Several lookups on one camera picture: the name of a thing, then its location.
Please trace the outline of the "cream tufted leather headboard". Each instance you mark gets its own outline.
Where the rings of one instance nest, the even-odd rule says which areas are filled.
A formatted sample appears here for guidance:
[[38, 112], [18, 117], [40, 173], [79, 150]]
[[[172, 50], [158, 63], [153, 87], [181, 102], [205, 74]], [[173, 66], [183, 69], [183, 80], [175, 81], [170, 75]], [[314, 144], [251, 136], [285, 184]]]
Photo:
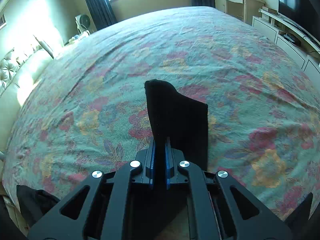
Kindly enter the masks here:
[[40, 75], [63, 48], [60, 32], [51, 27], [18, 41], [1, 58], [1, 152], [12, 127]]

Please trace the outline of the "white desk fan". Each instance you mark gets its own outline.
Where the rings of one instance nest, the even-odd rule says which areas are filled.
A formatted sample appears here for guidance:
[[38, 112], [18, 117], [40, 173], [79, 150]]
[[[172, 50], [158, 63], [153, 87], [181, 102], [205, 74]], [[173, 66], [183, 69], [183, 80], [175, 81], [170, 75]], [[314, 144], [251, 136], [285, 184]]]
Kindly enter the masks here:
[[87, 31], [91, 25], [91, 20], [86, 14], [75, 16], [75, 22], [79, 34]]

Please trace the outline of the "cream dressing table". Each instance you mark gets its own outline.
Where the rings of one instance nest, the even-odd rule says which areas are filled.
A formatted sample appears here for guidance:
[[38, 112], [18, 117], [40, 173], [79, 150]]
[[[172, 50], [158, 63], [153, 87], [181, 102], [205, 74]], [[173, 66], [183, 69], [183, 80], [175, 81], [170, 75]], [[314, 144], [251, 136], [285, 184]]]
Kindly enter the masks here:
[[215, 8], [225, 14], [253, 24], [253, 17], [260, 17], [259, 11], [265, 5], [263, 0], [215, 0]]

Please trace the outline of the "black pants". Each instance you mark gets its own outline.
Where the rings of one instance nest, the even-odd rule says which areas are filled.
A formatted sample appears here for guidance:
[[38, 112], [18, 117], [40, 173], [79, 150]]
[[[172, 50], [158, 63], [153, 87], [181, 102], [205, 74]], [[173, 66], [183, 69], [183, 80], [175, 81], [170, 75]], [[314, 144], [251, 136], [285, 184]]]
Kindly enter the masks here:
[[[154, 239], [182, 208], [190, 239], [316, 239], [312, 194], [279, 219], [227, 171], [207, 171], [205, 103], [165, 81], [144, 88], [156, 144], [153, 188], [145, 176], [147, 148], [116, 172], [93, 171], [31, 227], [28, 239]], [[177, 183], [168, 190], [167, 137], [177, 150]]]

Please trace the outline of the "dark blue left curtain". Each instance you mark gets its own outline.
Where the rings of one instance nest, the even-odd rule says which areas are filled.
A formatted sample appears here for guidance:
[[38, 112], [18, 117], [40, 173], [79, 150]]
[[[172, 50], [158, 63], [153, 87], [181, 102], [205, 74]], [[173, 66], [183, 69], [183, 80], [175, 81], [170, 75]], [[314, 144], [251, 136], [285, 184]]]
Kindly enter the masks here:
[[109, 0], [85, 0], [97, 30], [117, 23]]

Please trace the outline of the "floral bedspread bed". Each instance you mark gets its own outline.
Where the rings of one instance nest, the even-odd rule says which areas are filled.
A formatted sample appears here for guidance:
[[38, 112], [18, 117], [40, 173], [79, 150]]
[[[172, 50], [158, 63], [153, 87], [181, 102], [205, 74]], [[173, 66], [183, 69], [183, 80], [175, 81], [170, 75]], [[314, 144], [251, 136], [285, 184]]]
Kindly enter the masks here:
[[119, 22], [69, 46], [41, 73], [5, 148], [2, 183], [59, 198], [180, 139], [187, 158], [226, 170], [281, 219], [319, 205], [319, 92], [287, 53], [211, 7]]

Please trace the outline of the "white tv console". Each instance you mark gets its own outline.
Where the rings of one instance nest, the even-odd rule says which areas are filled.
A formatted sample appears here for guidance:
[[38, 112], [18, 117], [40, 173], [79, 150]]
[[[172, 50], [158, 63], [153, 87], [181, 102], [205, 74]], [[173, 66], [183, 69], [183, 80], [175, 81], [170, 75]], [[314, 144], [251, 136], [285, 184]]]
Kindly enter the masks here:
[[252, 26], [281, 48], [313, 84], [319, 87], [319, 44], [285, 18], [259, 9]]

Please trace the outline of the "black flat television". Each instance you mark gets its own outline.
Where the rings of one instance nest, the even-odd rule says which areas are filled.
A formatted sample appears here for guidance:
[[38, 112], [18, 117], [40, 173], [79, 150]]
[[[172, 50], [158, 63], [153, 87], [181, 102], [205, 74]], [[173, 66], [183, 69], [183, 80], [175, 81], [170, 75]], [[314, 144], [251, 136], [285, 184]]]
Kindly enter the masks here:
[[319, 14], [309, 0], [278, 0], [278, 12], [319, 41]]

